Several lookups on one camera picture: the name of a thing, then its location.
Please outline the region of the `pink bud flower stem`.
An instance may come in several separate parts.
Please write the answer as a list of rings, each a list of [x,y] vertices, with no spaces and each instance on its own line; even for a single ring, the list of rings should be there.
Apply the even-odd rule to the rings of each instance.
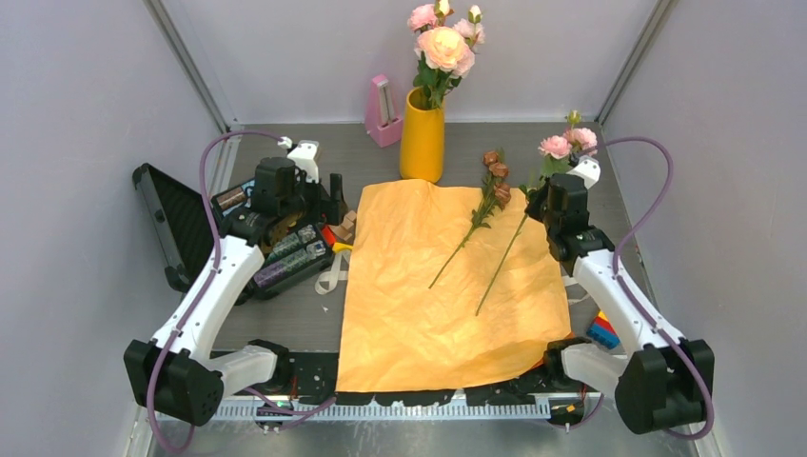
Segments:
[[[596,159],[598,136],[590,128],[581,124],[581,116],[572,110],[565,116],[563,131],[540,140],[537,154],[539,171],[526,184],[513,187],[510,182],[511,166],[506,182],[511,187],[511,200],[504,210],[495,209],[487,220],[490,228],[479,228],[471,236],[464,248],[469,248],[468,264],[476,274],[486,281],[477,299],[474,314],[480,315],[483,306],[490,300],[496,281],[504,269],[504,263],[515,248],[516,240],[524,231],[527,217],[523,214],[531,191],[538,190],[544,182],[556,173],[565,173],[573,168],[572,162],[585,151],[587,156]]]

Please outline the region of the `cream ribbon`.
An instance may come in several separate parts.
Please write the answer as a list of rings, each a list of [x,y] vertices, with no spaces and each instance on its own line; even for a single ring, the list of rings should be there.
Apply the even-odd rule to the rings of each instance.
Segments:
[[[330,267],[326,267],[323,272],[319,274],[316,278],[314,283],[314,291],[319,295],[327,295],[328,293],[335,290],[335,288],[341,283],[346,282],[348,278],[348,270],[349,270],[349,263],[350,263],[350,254],[351,249],[346,248],[342,250],[338,250],[335,254],[334,260],[331,263]],[[570,276],[566,275],[565,273],[561,276],[563,281],[564,287],[567,291],[570,288],[579,287],[578,281],[571,278]],[[584,291],[582,295],[578,298],[570,298],[567,299],[568,305],[575,305],[585,300],[591,298],[589,292]]]

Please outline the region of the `orange yellow wrapping paper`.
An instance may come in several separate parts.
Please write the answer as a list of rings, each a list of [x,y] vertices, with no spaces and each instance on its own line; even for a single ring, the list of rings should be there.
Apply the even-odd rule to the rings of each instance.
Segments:
[[[524,374],[571,335],[544,227],[514,189],[484,228],[477,188],[423,180],[367,186],[357,209],[336,389],[476,387]]]

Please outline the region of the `brown dried flower stem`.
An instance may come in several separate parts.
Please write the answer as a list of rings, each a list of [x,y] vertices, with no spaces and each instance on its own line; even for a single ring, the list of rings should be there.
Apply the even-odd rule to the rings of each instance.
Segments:
[[[465,247],[477,229],[490,229],[487,220],[493,215],[495,209],[504,210],[509,204],[511,187],[506,182],[509,176],[509,167],[505,162],[505,151],[502,148],[487,151],[482,156],[482,164],[487,172],[482,179],[481,200],[478,206],[471,211],[471,225],[460,243],[445,260],[434,279],[429,284],[433,288],[451,261]]]

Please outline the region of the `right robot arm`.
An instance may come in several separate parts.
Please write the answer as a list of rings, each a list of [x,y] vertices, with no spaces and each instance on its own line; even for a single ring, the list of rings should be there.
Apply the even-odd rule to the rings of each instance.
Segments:
[[[543,223],[549,252],[591,296],[617,333],[624,357],[584,338],[552,342],[543,355],[543,378],[555,390],[581,382],[614,399],[620,418],[635,434],[701,424],[688,439],[712,429],[715,355],[703,340],[689,340],[653,308],[621,266],[620,251],[589,223],[583,178],[555,174],[525,211]]]

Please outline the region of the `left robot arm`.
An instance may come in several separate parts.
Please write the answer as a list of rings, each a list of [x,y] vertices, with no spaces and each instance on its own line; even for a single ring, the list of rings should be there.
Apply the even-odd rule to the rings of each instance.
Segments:
[[[291,384],[287,348],[252,340],[215,357],[213,344],[230,311],[251,298],[274,298],[325,268],[333,250],[322,235],[347,213],[343,177],[324,186],[300,159],[266,158],[252,180],[208,202],[213,246],[181,305],[147,342],[124,353],[137,403],[200,427],[222,401],[249,387],[270,394]]]

